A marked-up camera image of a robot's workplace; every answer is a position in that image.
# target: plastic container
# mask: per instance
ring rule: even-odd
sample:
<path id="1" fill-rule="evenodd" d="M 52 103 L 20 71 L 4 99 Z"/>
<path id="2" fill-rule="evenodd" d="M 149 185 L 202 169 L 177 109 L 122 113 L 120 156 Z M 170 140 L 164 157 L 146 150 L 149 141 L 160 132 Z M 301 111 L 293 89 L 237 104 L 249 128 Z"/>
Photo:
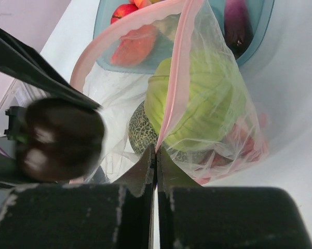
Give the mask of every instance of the plastic container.
<path id="1" fill-rule="evenodd" d="M 98 7 L 98 12 L 96 16 L 96 21 L 94 25 L 93 38 L 98 36 L 105 28 L 110 25 L 110 19 L 112 17 L 115 9 L 121 4 L 129 3 L 128 0 L 101 0 Z M 225 0 L 209 0 L 209 3 L 214 11 L 214 14 L 218 20 L 220 28 L 224 33 L 224 8 Z M 248 12 L 251 20 L 251 25 L 254 33 L 254 38 L 252 43 L 246 52 L 237 60 L 239 66 L 242 66 L 259 48 L 266 29 L 269 24 L 270 16 L 272 13 L 274 5 L 274 0 L 247 0 Z M 156 45 L 149 55 L 148 58 L 142 63 L 142 65 L 137 65 L 132 68 L 121 68 L 117 66 L 110 65 L 110 57 L 104 55 L 97 60 L 99 66 L 106 70 L 117 71 L 117 72 L 131 72 L 139 74 L 153 74 L 157 68 L 157 65 L 164 59 L 171 57 L 172 50 L 159 51 L 157 48 L 164 47 L 163 43 L 170 42 L 162 35 L 158 36 Z"/>

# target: dark round object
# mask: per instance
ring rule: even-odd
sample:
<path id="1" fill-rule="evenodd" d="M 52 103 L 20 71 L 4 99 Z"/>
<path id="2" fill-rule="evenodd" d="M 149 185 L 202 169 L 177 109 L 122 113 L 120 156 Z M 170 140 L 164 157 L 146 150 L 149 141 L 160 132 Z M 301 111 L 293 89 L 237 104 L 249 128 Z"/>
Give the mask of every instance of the dark round object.
<path id="1" fill-rule="evenodd" d="M 17 166 L 42 182 L 75 179 L 98 165 L 104 137 L 100 115 L 57 98 L 29 105 L 21 118 Z"/>

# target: pink wall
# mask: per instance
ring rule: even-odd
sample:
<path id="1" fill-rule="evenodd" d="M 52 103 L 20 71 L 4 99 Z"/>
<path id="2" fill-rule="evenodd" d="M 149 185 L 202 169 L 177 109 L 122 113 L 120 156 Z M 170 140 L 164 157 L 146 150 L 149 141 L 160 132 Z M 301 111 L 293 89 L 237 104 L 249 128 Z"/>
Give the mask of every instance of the pink wall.
<path id="1" fill-rule="evenodd" d="M 0 28 L 42 50 L 71 0 L 0 0 Z M 0 73 L 0 101 L 13 78 Z"/>

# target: purple eggplant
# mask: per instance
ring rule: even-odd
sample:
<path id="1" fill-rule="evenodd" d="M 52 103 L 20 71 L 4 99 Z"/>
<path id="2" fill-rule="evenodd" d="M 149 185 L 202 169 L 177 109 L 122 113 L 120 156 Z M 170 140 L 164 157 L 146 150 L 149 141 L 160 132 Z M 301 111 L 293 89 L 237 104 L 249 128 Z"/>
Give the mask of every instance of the purple eggplant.
<path id="1" fill-rule="evenodd" d="M 21 120 L 17 166 L 42 182 L 85 176 L 98 165 L 104 137 L 100 115 L 62 99 L 33 102 Z"/>
<path id="2" fill-rule="evenodd" d="M 226 0 L 224 11 L 225 42 L 238 59 L 253 40 L 246 0 Z"/>

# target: netted melon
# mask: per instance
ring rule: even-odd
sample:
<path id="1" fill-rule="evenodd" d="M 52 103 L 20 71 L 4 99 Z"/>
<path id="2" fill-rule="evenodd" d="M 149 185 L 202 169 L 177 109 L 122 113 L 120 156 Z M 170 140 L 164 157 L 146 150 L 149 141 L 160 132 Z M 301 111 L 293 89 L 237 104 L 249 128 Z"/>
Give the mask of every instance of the netted melon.
<path id="1" fill-rule="evenodd" d="M 136 154 L 143 154 L 147 146 L 157 144 L 158 134 L 153 129 L 149 119 L 144 111 L 144 101 L 137 107 L 129 121 L 128 126 L 129 142 Z M 163 144 L 174 161 L 192 162 L 200 164 L 207 151 L 189 151 L 183 152 L 175 149 L 168 149 L 169 146 Z"/>

